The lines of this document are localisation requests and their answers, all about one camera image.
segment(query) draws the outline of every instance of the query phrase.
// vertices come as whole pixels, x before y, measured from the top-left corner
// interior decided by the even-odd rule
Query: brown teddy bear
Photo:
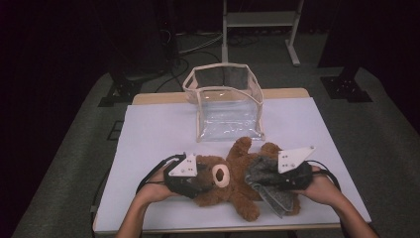
[[[247,221],[254,221],[260,216],[260,209],[254,203],[262,200],[260,194],[245,181],[247,169],[258,156],[265,156],[278,160],[278,152],[281,150],[274,143],[265,143],[258,153],[249,153],[252,139],[242,137],[238,139],[228,157],[224,160],[216,156],[197,156],[198,175],[192,183],[199,185],[203,192],[194,198],[199,206],[209,206],[222,201],[231,202],[237,212]],[[299,212],[299,200],[293,195],[292,210],[286,215],[294,215]]]

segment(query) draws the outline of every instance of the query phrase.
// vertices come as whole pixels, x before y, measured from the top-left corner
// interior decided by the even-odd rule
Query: forearm
[[[356,208],[346,198],[339,204],[334,205],[333,209],[342,220],[350,237],[377,237]]]
[[[142,201],[139,197],[133,199],[116,237],[139,238],[148,206],[149,203]]]

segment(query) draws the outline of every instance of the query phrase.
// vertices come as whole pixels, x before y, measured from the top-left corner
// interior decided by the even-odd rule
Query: transparent plastic container
[[[188,102],[197,105],[197,142],[265,139],[263,93],[247,65],[195,67],[182,86]]]

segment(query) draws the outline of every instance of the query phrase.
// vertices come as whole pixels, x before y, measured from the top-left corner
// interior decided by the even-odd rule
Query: white shelf
[[[299,25],[304,0],[298,1],[296,11],[275,12],[229,12],[227,1],[223,1],[223,44],[222,62],[229,61],[228,28],[235,27],[280,27],[291,26],[290,39],[286,40],[286,47],[294,66],[300,66],[299,58],[294,50],[294,38]]]
[[[293,26],[295,11],[228,13],[227,27]]]

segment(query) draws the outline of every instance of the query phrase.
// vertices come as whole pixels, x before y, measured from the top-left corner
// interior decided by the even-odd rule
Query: gray carpet
[[[349,103],[330,99],[321,76],[337,75],[340,68],[317,68],[327,35],[298,34],[295,47],[301,67],[291,64],[284,46],[286,36],[251,37],[246,47],[229,48],[231,62],[246,63],[262,88],[304,87],[314,98],[330,134],[352,176],[381,237],[420,237],[420,138],[389,99],[380,81],[360,69],[356,81],[372,102]],[[208,41],[202,37],[178,38],[182,50]],[[221,58],[220,46],[201,50]],[[182,57],[189,62],[183,81],[197,65],[216,62],[205,53]],[[186,68],[185,61],[173,69]],[[148,81],[144,92],[154,92],[170,74]],[[91,237],[90,209],[115,155],[117,141],[109,135],[115,122],[124,120],[128,103],[98,107],[112,85],[109,74],[98,79],[86,97],[71,128],[23,216],[14,237]],[[179,91],[171,81],[159,92]],[[117,131],[111,135],[118,137]],[[340,230],[304,230],[298,237],[343,237]],[[196,237],[177,234],[172,237]],[[205,234],[203,237],[223,237]],[[235,233],[232,237],[286,237],[284,232]]]

